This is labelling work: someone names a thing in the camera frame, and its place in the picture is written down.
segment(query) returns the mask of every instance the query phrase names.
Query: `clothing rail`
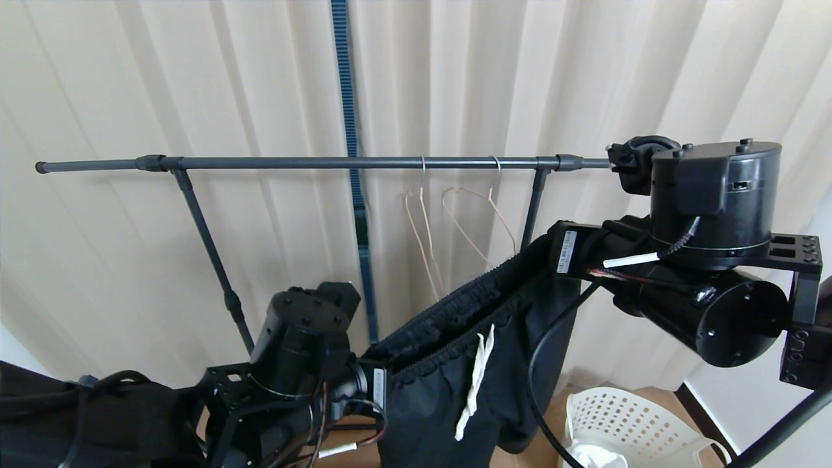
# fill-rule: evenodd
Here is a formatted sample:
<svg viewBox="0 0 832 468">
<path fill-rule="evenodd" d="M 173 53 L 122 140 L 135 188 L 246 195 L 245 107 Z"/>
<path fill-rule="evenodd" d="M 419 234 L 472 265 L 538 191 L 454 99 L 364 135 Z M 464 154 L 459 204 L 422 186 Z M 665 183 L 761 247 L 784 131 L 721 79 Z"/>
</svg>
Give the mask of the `clothing rail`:
<svg viewBox="0 0 832 468">
<path fill-rule="evenodd" d="M 36 162 L 35 170 L 50 172 L 123 171 L 170 172 L 182 190 L 188 210 L 196 224 L 203 245 L 220 281 L 225 308 L 240 331 L 245 349 L 252 352 L 254 342 L 245 324 L 240 298 L 231 288 L 220 255 L 211 237 L 205 216 L 187 175 L 189 169 L 533 169 L 534 182 L 528 203 L 520 249 L 532 240 L 537 210 L 540 207 L 546 176 L 551 171 L 568 172 L 578 169 L 607 169 L 606 158 L 584 158 L 571 154 L 540 157 L 168 157 L 147 155 L 136 159 L 100 161 Z M 368 321 L 375 318 L 368 313 Z"/>
</svg>

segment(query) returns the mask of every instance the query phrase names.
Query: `beige curtain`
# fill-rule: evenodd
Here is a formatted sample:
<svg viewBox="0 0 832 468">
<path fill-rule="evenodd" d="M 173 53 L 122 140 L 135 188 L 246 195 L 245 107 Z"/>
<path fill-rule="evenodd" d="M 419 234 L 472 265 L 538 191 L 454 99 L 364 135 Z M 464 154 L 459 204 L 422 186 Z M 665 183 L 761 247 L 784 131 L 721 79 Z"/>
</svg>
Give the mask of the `beige curtain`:
<svg viewBox="0 0 832 468">
<path fill-rule="evenodd" d="M 832 181 L 832 3 L 370 2 L 349 4 L 361 151 L 531 157 L 660 133 L 781 142 L 775 228 L 800 229 Z M 329 3 L 2 2 L 2 323 L 56 376 L 135 368 L 192 385 L 245 359 L 176 184 L 145 173 L 41 176 L 35 161 L 344 156 Z M 495 172 L 428 171 L 445 292 L 487 270 L 440 202 Z M 271 294 L 360 289 L 340 171 L 194 172 L 254 333 Z M 531 173 L 495 201 L 519 241 Z M 362 174 L 382 335 L 433 301 L 404 211 L 421 171 Z M 512 243 L 488 204 L 448 208 L 489 262 Z M 426 238 L 417 202 L 414 220 Z M 644 214 L 603 170 L 554 173 L 536 233 L 556 220 Z M 364 311 L 351 339 L 367 346 Z M 578 317 L 572 383 L 673 388 L 697 363 L 599 292 Z"/>
</svg>

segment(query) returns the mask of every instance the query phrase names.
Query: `blue strip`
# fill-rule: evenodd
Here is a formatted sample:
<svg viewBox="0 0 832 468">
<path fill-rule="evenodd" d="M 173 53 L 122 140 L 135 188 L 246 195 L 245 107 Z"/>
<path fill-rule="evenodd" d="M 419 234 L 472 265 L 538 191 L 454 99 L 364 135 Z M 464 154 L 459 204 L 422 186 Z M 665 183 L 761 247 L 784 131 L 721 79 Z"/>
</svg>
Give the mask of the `blue strip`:
<svg viewBox="0 0 832 468">
<path fill-rule="evenodd" d="M 359 135 L 355 130 L 355 106 L 353 102 L 353 75 L 349 59 L 349 16 L 346 0 L 331 0 L 332 26 L 335 35 L 335 53 L 338 57 L 338 76 L 341 81 L 341 106 L 344 109 L 344 136 L 347 141 L 347 157 L 359 156 Z M 349 170 L 349 184 L 353 193 L 355 236 L 358 239 L 361 282 L 364 283 L 364 304 L 367 307 L 367 329 L 370 344 L 379 342 L 379 318 L 375 311 L 373 271 L 369 262 L 369 229 L 367 209 L 361 191 L 358 169 Z"/>
</svg>

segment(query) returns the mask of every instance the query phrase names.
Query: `black garment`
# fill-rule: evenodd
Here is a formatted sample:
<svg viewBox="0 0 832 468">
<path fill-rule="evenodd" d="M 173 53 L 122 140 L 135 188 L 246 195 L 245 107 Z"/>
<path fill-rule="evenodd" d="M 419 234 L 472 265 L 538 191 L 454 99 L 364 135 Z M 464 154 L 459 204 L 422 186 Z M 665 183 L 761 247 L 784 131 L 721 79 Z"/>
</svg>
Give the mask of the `black garment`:
<svg viewBox="0 0 832 468">
<path fill-rule="evenodd" d="M 542 236 L 498 268 L 460 287 L 416 316 L 364 357 L 389 361 L 392 384 L 382 466 L 485 468 L 496 446 L 518 453 L 535 423 L 525 389 L 527 364 L 547 325 L 580 292 L 556 279 L 552 238 Z M 457 442 L 479 339 L 495 325 L 478 408 Z M 566 355 L 574 318 L 548 342 L 537 362 L 535 397 L 547 407 Z"/>
</svg>

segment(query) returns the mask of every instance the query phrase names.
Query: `white cloth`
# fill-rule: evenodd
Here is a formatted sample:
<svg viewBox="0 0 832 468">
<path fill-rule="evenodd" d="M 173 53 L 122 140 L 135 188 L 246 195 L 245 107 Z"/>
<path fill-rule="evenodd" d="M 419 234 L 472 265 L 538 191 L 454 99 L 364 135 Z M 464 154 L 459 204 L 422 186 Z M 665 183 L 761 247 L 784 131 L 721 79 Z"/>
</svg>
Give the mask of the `white cloth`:
<svg viewBox="0 0 832 468">
<path fill-rule="evenodd" d="M 491 350 L 494 348 L 494 324 L 491 324 L 491 331 L 488 333 L 487 340 L 485 340 L 482 333 L 478 333 L 477 336 L 479 336 L 479 345 L 477 346 L 477 357 L 473 362 L 471 389 L 468 391 L 468 400 L 463 409 L 463 414 L 459 416 L 459 421 L 457 421 L 457 432 L 453 436 L 457 441 L 463 439 L 468 419 L 477 411 L 477 393 L 479 392 L 479 386 L 483 383 L 483 377 L 485 377 L 485 365 L 488 363 L 488 357 L 491 356 Z"/>
<path fill-rule="evenodd" d="M 569 453 L 586 468 L 627 468 L 623 455 L 603 447 L 578 443 L 569 447 Z"/>
</svg>

